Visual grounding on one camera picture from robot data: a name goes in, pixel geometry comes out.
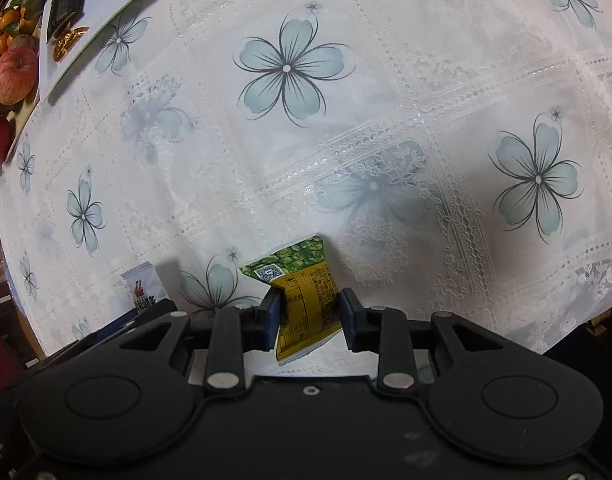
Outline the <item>white floral lace tablecloth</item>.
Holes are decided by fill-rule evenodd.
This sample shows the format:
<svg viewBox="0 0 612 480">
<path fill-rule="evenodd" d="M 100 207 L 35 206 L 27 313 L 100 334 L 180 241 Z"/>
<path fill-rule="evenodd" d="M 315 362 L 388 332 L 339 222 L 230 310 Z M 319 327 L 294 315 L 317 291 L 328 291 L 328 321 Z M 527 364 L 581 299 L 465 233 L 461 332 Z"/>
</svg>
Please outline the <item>white floral lace tablecloth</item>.
<svg viewBox="0 0 612 480">
<path fill-rule="evenodd" d="M 612 0 L 88 0 L 0 174 L 41 350 L 155 266 L 213 311 L 319 235 L 335 281 L 545 352 L 612 307 Z"/>
</svg>

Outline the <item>red white hawthorn snack packet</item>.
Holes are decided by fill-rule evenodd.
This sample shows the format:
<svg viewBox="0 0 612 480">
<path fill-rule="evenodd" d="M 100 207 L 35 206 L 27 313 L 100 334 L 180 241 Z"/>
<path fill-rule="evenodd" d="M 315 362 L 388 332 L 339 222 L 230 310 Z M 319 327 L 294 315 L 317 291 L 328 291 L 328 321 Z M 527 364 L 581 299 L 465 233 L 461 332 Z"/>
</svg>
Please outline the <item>red white hawthorn snack packet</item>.
<svg viewBox="0 0 612 480">
<path fill-rule="evenodd" d="M 138 264 L 122 274 L 122 278 L 130 289 L 131 299 L 138 312 L 148 310 L 163 299 L 168 299 L 168 293 L 150 262 Z"/>
</svg>

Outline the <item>beige fruit tray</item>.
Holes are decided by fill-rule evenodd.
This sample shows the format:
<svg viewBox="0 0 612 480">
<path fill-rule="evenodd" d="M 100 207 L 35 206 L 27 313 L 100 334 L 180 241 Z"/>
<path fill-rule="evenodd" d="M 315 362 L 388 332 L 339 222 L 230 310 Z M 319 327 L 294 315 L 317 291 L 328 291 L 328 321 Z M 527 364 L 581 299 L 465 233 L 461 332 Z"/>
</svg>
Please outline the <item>beige fruit tray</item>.
<svg viewBox="0 0 612 480">
<path fill-rule="evenodd" d="M 6 164 L 13 158 L 16 146 L 18 145 L 18 140 L 20 140 L 26 122 L 28 122 L 29 117 L 32 116 L 33 110 L 37 106 L 38 102 L 39 89 L 38 86 L 35 86 L 35 88 L 29 92 L 23 101 L 15 105 L 14 109 L 9 114 L 9 122 L 14 127 L 14 137 L 9 151 L 7 152 L 6 159 L 4 160 Z"/>
</svg>

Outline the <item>green yellow snack packet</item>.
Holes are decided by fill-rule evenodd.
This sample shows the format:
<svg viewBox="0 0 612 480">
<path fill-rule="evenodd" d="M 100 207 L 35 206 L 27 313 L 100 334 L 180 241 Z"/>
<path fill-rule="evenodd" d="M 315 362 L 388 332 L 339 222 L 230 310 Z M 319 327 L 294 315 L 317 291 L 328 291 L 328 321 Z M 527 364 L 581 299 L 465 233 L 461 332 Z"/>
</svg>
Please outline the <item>green yellow snack packet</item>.
<svg viewBox="0 0 612 480">
<path fill-rule="evenodd" d="M 338 286 L 321 236 L 281 247 L 240 270 L 284 292 L 276 344 L 278 362 L 304 356 L 341 329 L 340 311 L 335 305 Z"/>
</svg>

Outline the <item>gold ingot chocolate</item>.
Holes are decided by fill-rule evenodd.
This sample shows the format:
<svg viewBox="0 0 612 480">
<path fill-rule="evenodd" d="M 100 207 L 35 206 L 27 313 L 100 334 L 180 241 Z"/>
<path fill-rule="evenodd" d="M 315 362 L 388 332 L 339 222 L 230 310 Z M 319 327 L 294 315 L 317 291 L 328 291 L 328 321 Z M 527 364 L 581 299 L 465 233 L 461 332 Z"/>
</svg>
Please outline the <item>gold ingot chocolate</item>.
<svg viewBox="0 0 612 480">
<path fill-rule="evenodd" d="M 61 62 L 65 55 L 70 52 L 75 44 L 85 36 L 88 27 L 66 28 L 56 37 L 56 44 L 53 48 L 52 58 L 54 62 Z"/>
</svg>

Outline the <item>white rectangular serving tray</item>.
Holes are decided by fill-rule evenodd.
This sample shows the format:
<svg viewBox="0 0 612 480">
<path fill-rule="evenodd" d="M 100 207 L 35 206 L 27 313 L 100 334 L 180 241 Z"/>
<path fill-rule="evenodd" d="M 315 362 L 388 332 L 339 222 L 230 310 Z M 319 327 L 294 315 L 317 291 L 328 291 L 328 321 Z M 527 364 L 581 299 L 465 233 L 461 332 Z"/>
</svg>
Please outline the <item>white rectangular serving tray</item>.
<svg viewBox="0 0 612 480">
<path fill-rule="evenodd" d="M 39 36 L 39 95 L 41 99 L 48 99 L 58 82 L 64 77 L 71 65 L 77 60 L 82 51 L 96 38 L 120 11 L 129 6 L 134 0 L 84 0 L 80 17 L 70 20 L 72 29 L 85 27 L 82 38 L 77 40 L 74 47 L 65 53 L 61 61 L 53 58 L 56 40 L 48 35 L 48 28 L 52 10 L 58 6 L 58 0 L 47 0 L 44 10 L 48 18 L 42 23 Z"/>
</svg>

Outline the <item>red yellow apple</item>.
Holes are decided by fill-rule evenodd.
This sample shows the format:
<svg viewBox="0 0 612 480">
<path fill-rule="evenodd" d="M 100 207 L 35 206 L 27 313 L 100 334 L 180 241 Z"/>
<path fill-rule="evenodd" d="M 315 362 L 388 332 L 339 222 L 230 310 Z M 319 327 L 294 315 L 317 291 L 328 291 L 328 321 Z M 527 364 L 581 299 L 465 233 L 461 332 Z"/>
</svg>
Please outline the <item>red yellow apple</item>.
<svg viewBox="0 0 612 480">
<path fill-rule="evenodd" d="M 23 101 L 38 79 L 38 56 L 29 47 L 9 49 L 0 56 L 0 104 Z"/>
</svg>

